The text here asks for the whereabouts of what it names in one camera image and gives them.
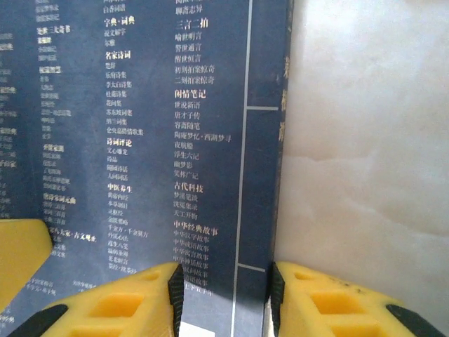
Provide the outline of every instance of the book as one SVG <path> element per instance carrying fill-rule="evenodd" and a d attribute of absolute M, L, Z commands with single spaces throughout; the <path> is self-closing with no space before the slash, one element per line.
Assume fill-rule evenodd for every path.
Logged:
<path fill-rule="evenodd" d="M 0 336 L 172 260 L 181 336 L 261 336 L 293 0 L 0 5 L 0 218 L 54 241 Z"/>

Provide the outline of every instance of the dark blue book cover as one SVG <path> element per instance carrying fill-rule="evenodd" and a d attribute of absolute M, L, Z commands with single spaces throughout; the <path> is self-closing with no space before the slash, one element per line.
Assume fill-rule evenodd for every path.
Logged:
<path fill-rule="evenodd" d="M 55 242 L 0 336 L 170 260 L 185 269 L 181 336 L 261 336 L 292 10 L 0 0 L 0 218 L 41 218 Z"/>

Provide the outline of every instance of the black rubber edge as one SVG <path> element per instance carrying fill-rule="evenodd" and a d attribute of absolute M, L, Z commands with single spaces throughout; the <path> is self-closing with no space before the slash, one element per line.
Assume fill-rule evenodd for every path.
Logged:
<path fill-rule="evenodd" d="M 274 328 L 274 335 L 276 337 L 278 337 L 279 328 L 281 327 L 281 304 L 283 303 L 283 295 L 285 287 L 286 283 L 283 280 L 282 274 L 281 272 L 279 272 L 276 263 L 273 263 L 270 296 L 272 298 L 273 328 Z"/>
<path fill-rule="evenodd" d="M 11 332 L 8 337 L 41 337 L 68 309 L 69 307 L 65 304 L 58 304 L 38 311 Z"/>
<path fill-rule="evenodd" d="M 416 312 L 394 304 L 388 304 L 386 307 L 416 337 L 445 337 Z"/>
<path fill-rule="evenodd" d="M 182 306 L 184 305 L 184 270 L 179 264 L 168 281 L 170 304 L 173 306 L 173 332 L 175 337 L 180 334 Z"/>

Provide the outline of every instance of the white wall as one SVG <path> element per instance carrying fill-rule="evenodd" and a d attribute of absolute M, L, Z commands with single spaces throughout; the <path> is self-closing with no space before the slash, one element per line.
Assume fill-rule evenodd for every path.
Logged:
<path fill-rule="evenodd" d="M 449 334 L 449 1 L 295 5 L 276 259 Z"/>

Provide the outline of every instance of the book cover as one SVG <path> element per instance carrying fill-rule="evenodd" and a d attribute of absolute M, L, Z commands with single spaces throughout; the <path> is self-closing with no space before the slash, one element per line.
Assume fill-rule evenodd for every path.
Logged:
<path fill-rule="evenodd" d="M 261 336 L 292 11 L 0 0 L 0 217 L 42 218 L 55 242 L 0 336 L 169 260 L 185 269 L 182 336 Z"/>

